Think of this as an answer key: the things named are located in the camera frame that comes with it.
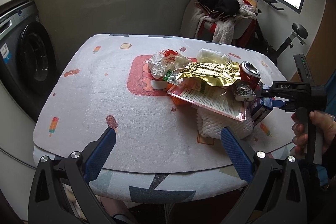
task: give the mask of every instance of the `blue box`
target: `blue box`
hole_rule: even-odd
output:
[[[259,82],[255,90],[269,89],[269,86]],[[273,110],[272,98],[257,97],[250,106],[253,125],[260,123]]]

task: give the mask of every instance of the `human hand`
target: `human hand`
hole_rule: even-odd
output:
[[[310,120],[312,124],[319,127],[323,131],[323,146],[322,153],[326,152],[329,148],[331,142],[333,141],[336,134],[336,122],[333,116],[321,111],[312,111],[309,113]],[[307,144],[308,134],[304,133],[305,127],[300,124],[295,113],[292,115],[292,120],[295,124],[292,126],[295,137],[293,138],[293,143],[296,145],[294,151],[296,154],[301,154],[303,152],[303,147]]]

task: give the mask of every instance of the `bike seat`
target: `bike seat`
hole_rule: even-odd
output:
[[[301,24],[293,23],[292,29],[299,37],[302,37],[303,39],[306,39],[308,37],[307,30]]]

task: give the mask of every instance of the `blue gripper pad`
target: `blue gripper pad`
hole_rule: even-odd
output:
[[[116,138],[115,131],[110,128],[86,160],[84,169],[85,173],[83,176],[86,183],[89,183],[98,177],[100,170],[116,144]]]
[[[230,157],[240,179],[250,183],[253,179],[252,163],[231,131],[224,127],[220,133],[222,146]]]

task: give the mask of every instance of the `washing machine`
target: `washing machine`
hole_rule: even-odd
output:
[[[33,1],[0,16],[0,80],[35,122],[59,73],[50,37]]]

